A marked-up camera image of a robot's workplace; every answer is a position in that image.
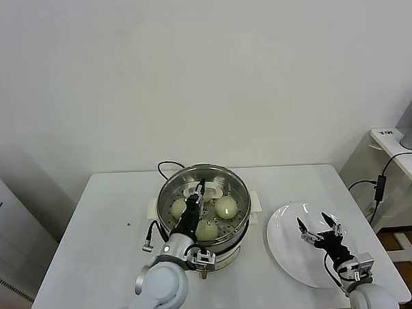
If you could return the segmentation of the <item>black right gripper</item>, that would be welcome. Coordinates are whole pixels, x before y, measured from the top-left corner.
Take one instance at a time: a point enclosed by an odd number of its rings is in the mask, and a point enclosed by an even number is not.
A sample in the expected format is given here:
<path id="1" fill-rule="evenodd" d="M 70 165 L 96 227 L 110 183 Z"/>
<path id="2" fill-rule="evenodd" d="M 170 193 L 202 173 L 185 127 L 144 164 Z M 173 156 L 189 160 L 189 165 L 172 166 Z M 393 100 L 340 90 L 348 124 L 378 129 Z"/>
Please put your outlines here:
<path id="1" fill-rule="evenodd" d="M 332 230 L 319 232 L 318 234 L 310 232 L 305 224 L 297 217 L 301 238 L 310 245 L 315 245 L 328 253 L 334 264 L 342 264 L 348 260 L 352 260 L 354 256 L 351 254 L 348 247 L 342 244 L 343 233 L 341 224 L 337 224 L 335 220 L 326 213 L 321 213 L 323 219 Z"/>

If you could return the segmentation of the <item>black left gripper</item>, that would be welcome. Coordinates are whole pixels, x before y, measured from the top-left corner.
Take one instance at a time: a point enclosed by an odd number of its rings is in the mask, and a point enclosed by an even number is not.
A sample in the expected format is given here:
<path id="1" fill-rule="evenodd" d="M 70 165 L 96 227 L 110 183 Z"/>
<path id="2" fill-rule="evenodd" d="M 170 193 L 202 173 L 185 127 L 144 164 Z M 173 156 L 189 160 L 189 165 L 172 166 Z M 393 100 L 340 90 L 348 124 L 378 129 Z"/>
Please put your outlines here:
<path id="1" fill-rule="evenodd" d="M 180 217 L 180 221 L 174 228 L 174 232 L 183 235 L 195 235 L 202 211 L 202 200 L 205 193 L 205 178 L 196 186 L 196 195 L 189 195 L 186 202 L 186 209 Z"/>

